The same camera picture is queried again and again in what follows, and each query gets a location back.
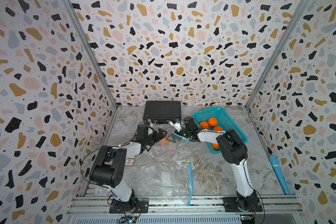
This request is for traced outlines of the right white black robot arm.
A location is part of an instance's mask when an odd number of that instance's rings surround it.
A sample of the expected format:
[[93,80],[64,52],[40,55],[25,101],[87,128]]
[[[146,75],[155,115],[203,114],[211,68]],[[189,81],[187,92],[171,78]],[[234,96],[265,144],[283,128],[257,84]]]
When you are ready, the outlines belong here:
[[178,121],[174,124],[173,133],[182,139],[195,142],[207,142],[218,145],[221,155],[231,165],[237,186],[236,197],[224,197],[227,212],[264,211],[261,195],[253,188],[247,168],[247,146],[233,129],[214,131],[200,128],[192,117],[183,120],[184,126]]

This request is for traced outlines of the orange fruit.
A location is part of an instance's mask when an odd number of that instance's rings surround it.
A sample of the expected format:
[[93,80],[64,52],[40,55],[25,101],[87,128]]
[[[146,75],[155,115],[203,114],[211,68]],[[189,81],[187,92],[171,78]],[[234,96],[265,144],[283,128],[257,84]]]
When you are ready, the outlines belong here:
[[219,145],[218,144],[211,143],[211,147],[216,151],[219,150]]

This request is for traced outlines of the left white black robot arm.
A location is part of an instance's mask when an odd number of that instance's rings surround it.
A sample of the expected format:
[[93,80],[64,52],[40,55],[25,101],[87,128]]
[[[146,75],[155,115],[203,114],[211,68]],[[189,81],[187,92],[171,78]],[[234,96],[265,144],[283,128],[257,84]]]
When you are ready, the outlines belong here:
[[82,175],[89,184],[106,188],[112,195],[108,200],[111,214],[147,213],[144,207],[147,202],[139,200],[123,180],[126,160],[149,151],[151,147],[163,140],[167,131],[154,130],[147,122],[137,126],[133,138],[121,145],[102,146],[89,170],[88,177]]

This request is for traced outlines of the teal plastic basket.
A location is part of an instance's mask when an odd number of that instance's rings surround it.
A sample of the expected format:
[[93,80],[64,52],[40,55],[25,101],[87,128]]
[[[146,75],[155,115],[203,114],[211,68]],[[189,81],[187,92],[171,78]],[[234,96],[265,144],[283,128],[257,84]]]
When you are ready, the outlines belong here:
[[192,118],[195,120],[197,128],[200,128],[199,125],[201,122],[208,123],[209,119],[215,118],[217,120],[217,127],[221,127],[223,131],[233,129],[244,143],[248,142],[248,139],[243,131],[233,121],[229,114],[220,106],[195,112],[193,113]]

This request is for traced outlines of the clear zip-top bag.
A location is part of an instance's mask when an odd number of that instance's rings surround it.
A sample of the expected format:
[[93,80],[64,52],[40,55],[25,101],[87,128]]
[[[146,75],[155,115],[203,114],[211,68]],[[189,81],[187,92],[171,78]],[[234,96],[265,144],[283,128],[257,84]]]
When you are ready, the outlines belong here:
[[162,141],[154,144],[149,151],[143,154],[152,161],[177,161],[186,160],[192,157],[193,142],[182,139],[173,134],[174,128],[170,125],[153,125],[157,131],[159,128],[167,131],[166,139],[168,144]]
[[155,202],[180,202],[190,206],[193,175],[190,159],[158,161],[143,166],[130,183],[138,198],[155,197]]

